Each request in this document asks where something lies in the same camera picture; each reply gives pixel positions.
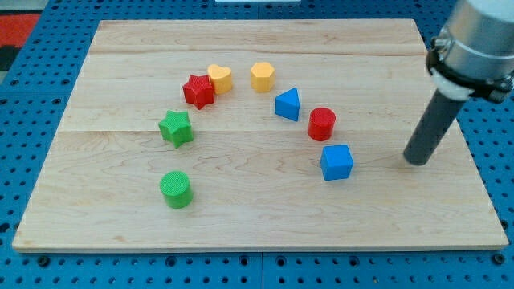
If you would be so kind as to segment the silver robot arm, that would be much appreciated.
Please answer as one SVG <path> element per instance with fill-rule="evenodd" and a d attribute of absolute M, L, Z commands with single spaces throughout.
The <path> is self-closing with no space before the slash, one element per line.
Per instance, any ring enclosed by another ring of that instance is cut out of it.
<path fill-rule="evenodd" d="M 444 63 L 470 79 L 513 71 L 513 0 L 458 0 L 441 34 L 451 40 Z"/>

